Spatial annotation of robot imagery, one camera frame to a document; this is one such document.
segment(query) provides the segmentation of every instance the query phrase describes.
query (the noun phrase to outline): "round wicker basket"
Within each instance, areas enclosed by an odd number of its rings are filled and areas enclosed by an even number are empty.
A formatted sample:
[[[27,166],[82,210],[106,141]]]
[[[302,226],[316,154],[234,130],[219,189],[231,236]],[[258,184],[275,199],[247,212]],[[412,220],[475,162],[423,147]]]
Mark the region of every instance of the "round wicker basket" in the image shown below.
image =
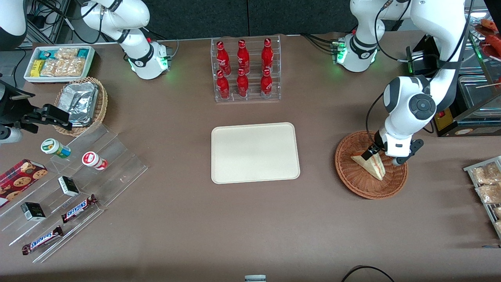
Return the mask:
[[[374,200],[393,197],[407,181],[407,163],[395,166],[391,157],[384,153],[380,154],[386,175],[382,181],[377,180],[351,159],[355,152],[366,150],[370,144],[366,131],[357,131],[344,137],[334,156],[338,175],[341,181],[359,196]]]
[[[92,78],[92,77],[86,77],[84,79],[79,79],[70,82],[69,84],[76,84],[76,83],[84,83],[84,82],[92,82],[95,83],[99,87],[99,92],[97,95],[97,101],[96,101],[96,107],[94,109],[94,117],[92,118],[92,124],[88,127],[74,127],[71,131],[65,130],[59,126],[54,126],[56,130],[64,135],[70,135],[70,136],[79,136],[82,134],[85,130],[88,130],[90,128],[98,127],[104,120],[104,116],[106,115],[106,107],[108,106],[108,94],[106,93],[106,89],[104,89],[103,85],[99,80]],[[54,103],[55,106],[59,104],[59,99],[61,98],[63,90],[59,91],[59,94],[56,98],[56,102]]]

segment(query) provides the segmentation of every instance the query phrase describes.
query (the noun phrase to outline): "coca-cola bottle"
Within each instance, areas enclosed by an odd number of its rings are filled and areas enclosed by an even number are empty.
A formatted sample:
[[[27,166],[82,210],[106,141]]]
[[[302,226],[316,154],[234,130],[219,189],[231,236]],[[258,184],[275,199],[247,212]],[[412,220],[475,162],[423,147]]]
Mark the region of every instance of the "coca-cola bottle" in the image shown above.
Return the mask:
[[[245,75],[244,69],[238,69],[238,78],[236,79],[238,85],[238,94],[240,97],[245,98],[249,92],[249,79]]]
[[[238,67],[245,71],[245,74],[251,72],[251,59],[249,56],[249,51],[245,47],[245,40],[238,41],[238,52],[236,53],[238,58]]]
[[[226,50],[224,49],[224,43],[222,41],[218,41],[216,43],[216,46],[217,46],[217,63],[221,68],[221,70],[224,72],[224,76],[228,76],[231,74],[228,52],[226,52]]]
[[[261,70],[264,72],[265,69],[269,69],[273,72],[273,49],[272,40],[269,38],[265,39],[265,47],[261,52]]]
[[[265,69],[263,72],[264,75],[261,78],[261,97],[264,99],[268,99],[272,95],[272,83],[273,80],[270,77],[270,70]]]
[[[224,73],[222,70],[217,70],[217,89],[219,91],[219,95],[221,99],[228,100],[229,99],[229,83],[226,77],[224,77]]]

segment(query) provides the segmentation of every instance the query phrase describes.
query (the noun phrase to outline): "clear acrylic shelf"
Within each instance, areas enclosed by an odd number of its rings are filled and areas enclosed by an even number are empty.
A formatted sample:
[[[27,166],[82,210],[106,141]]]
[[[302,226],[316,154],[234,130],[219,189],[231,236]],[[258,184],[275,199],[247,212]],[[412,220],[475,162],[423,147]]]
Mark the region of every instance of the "clear acrylic shelf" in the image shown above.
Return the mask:
[[[265,39],[270,38],[272,40],[273,49],[273,71],[271,73],[271,78],[273,80],[272,93],[270,98],[264,99],[261,97],[261,78],[263,77],[263,71],[261,69],[261,52],[263,51]],[[250,56],[250,73],[247,75],[249,80],[249,94],[246,98],[242,98],[238,94],[238,87],[236,84],[236,79],[238,78],[238,60],[236,53],[238,51],[238,41],[240,39],[245,40],[247,50]],[[217,75],[216,72],[219,70],[219,65],[217,64],[217,47],[216,43],[218,41],[223,41],[224,48],[229,55],[229,64],[231,66],[231,74],[226,77],[229,83],[229,99],[223,100],[219,95],[217,89]],[[210,56],[212,61],[212,77],[214,80],[214,93],[216,102],[246,102],[246,101],[268,101],[268,100],[280,100],[282,97],[282,56],[281,56],[281,43],[280,36],[256,36],[256,37],[242,37],[242,38],[216,38],[211,40]]]
[[[2,239],[8,241],[10,246],[19,249],[19,255],[22,255],[21,250],[25,244],[35,241],[61,225],[63,237],[51,240],[26,256],[33,262],[43,262],[49,258],[102,214],[113,200],[147,170],[137,156],[120,142],[117,135],[104,125],[89,128],[68,146],[72,150],[71,155],[66,159],[52,157],[46,165],[50,172],[41,179],[44,182],[36,182],[28,188],[27,195],[15,202],[0,216]],[[84,166],[81,157],[87,151],[94,151],[106,159],[108,167],[98,171]],[[58,182],[58,178],[62,175],[71,177],[75,181],[80,191],[78,196],[70,197],[63,194]],[[76,218],[63,224],[61,215],[90,197],[91,194],[96,196],[98,203],[91,205]],[[46,219],[40,222],[27,221],[21,211],[23,202],[39,203]]]

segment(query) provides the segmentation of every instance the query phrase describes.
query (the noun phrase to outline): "display case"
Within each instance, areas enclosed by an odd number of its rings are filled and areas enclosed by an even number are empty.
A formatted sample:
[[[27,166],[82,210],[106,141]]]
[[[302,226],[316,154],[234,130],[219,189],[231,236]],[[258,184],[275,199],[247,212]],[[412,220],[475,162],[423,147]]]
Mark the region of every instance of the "display case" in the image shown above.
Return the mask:
[[[0,236],[4,243],[19,250],[19,256],[22,256],[21,250],[26,244],[37,241],[61,226],[64,236],[50,240],[27,255],[27,259],[32,262],[43,262],[54,254],[101,215],[113,200],[147,170],[139,158],[104,125],[90,127],[70,142],[68,147],[71,148],[71,154],[67,158],[52,157],[45,165],[49,173],[0,210]],[[88,151],[96,152],[105,159],[108,167],[98,171],[84,166],[82,156]],[[70,197],[63,193],[58,180],[61,176],[73,179],[79,190],[78,195]],[[89,205],[70,221],[63,222],[62,215],[78,207],[91,195],[95,195],[97,203]],[[40,204],[46,218],[39,222],[28,221],[21,210],[24,202]]]
[[[463,169],[473,182],[497,236],[501,239],[501,157]]]
[[[261,69],[261,52],[263,51],[264,41],[270,38],[272,41],[273,49],[273,70],[271,72],[272,91],[269,98],[261,97],[261,78],[263,72]],[[249,82],[249,90],[247,97],[240,97],[238,94],[238,87],[236,79],[238,78],[238,60],[236,53],[238,51],[238,41],[245,40],[247,50],[250,56],[250,73],[247,75]],[[226,76],[229,83],[229,99],[223,100],[217,88],[217,75],[219,70],[217,63],[217,46],[216,43],[222,41],[224,48],[229,55],[229,63],[231,66],[231,74]],[[270,101],[280,100],[282,97],[282,57],[281,57],[281,43],[280,36],[256,36],[256,37],[242,37],[242,38],[216,38],[211,40],[210,56],[212,61],[212,77],[214,80],[214,97],[216,102],[248,102],[248,101]]]
[[[490,19],[488,10],[472,16],[479,18],[471,21],[456,98],[434,117],[439,136],[501,135],[501,88],[487,86],[499,82],[501,54],[485,43],[493,32],[479,24],[480,18]]]

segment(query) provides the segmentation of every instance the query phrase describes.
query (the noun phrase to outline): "snickers bar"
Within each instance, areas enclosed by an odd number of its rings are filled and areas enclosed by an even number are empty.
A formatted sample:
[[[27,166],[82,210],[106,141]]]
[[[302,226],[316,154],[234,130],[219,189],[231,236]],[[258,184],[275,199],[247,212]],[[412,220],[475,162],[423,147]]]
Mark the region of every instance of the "snickers bar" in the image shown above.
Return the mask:
[[[61,216],[63,218],[63,223],[70,221],[72,218],[76,217],[78,214],[86,210],[95,202],[97,202],[96,197],[94,196],[94,194],[92,194],[89,198],[85,199],[85,201],[80,203],[78,206],[74,207],[66,214],[63,214]]]
[[[31,242],[31,244],[26,244],[23,246],[23,255],[30,254],[32,251],[34,251],[36,248],[46,244],[50,240],[58,237],[63,237],[63,230],[61,226],[56,227],[56,229],[52,230],[51,232],[47,233],[46,235],[38,238],[37,240]]]

